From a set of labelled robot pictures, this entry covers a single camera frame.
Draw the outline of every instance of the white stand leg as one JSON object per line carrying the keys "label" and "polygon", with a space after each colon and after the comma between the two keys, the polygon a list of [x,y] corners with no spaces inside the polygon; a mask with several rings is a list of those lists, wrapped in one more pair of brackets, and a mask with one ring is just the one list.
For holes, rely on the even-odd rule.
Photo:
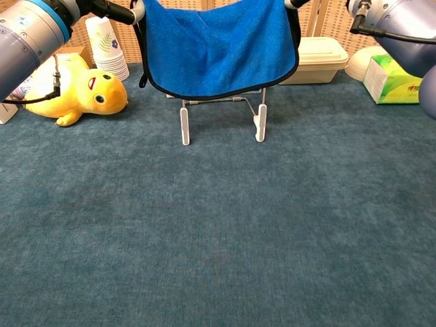
{"label": "white stand leg", "polygon": [[188,109],[180,109],[180,124],[182,129],[182,143],[183,145],[189,145],[189,121],[188,121]]}
{"label": "white stand leg", "polygon": [[266,127],[266,104],[259,105],[258,114],[253,117],[254,125],[256,126],[256,140],[263,142],[265,140],[265,127]]}

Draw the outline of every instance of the green tissue box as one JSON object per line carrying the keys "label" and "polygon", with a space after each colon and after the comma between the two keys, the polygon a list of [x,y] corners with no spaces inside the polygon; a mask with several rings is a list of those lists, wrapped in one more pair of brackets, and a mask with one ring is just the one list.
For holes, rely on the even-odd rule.
{"label": "green tissue box", "polygon": [[376,104],[418,104],[422,78],[412,76],[388,54],[373,56],[363,85]]}

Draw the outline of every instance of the yellow plush toy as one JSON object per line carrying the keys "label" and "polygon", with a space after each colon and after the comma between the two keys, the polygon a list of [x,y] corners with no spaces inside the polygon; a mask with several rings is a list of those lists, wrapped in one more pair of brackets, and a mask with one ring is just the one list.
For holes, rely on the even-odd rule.
{"label": "yellow plush toy", "polygon": [[[127,91],[114,75],[100,69],[89,69],[79,54],[58,56],[61,73],[61,96],[26,105],[41,116],[58,118],[56,124],[74,124],[84,113],[116,114],[126,107]],[[53,91],[55,59],[52,57],[32,74],[31,88],[25,99],[37,99]]]}

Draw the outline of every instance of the blue towel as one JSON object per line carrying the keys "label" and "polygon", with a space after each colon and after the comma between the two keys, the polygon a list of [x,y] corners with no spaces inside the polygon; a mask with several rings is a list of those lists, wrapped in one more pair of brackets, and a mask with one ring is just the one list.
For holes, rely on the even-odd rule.
{"label": "blue towel", "polygon": [[240,0],[208,10],[144,0],[138,24],[144,76],[181,99],[217,99],[278,84],[298,66],[298,13],[284,0]]}

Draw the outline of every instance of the stack of paper cups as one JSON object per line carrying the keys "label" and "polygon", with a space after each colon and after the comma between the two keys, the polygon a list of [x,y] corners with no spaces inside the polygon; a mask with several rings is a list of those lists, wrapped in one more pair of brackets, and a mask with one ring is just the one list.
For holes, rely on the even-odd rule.
{"label": "stack of paper cups", "polygon": [[114,29],[107,17],[85,20],[94,62],[98,69],[114,74],[119,80],[129,77],[129,69]]}

